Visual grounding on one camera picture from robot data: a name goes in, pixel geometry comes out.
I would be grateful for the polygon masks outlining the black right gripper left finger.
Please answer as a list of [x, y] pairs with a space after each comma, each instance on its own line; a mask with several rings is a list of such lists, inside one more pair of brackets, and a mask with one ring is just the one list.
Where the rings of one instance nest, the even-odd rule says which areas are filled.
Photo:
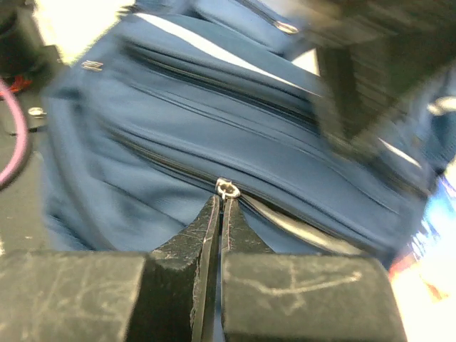
[[3, 341], [211, 341], [220, 199], [149, 253], [1, 258]]

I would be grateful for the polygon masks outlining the navy blue student backpack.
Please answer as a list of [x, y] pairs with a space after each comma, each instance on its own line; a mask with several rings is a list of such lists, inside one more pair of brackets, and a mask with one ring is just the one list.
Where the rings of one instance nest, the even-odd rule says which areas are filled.
[[320, 80], [216, 24], [129, 14], [47, 89], [43, 215], [62, 251], [150, 251], [222, 189], [275, 251], [390, 266], [455, 156], [455, 69], [359, 162], [312, 108]]

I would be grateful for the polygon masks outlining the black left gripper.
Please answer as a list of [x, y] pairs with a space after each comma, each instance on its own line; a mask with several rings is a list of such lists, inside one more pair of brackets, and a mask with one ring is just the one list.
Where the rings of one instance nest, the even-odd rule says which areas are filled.
[[368, 157], [404, 104], [455, 64], [453, 1], [304, 1], [323, 97], [321, 132]]

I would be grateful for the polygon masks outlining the blue Jane Eyre book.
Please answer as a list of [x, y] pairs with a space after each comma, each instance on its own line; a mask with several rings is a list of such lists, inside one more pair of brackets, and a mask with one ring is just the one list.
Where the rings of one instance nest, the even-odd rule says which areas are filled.
[[455, 186], [443, 175], [420, 225], [390, 268], [390, 279], [414, 270], [432, 302], [442, 301], [455, 291], [455, 267], [446, 257], [455, 259]]

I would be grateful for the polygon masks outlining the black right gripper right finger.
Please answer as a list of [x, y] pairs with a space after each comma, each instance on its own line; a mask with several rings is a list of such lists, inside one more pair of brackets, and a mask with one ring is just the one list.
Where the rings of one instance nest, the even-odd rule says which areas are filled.
[[222, 221], [226, 341], [405, 341], [383, 265], [344, 254], [277, 254], [236, 200]]

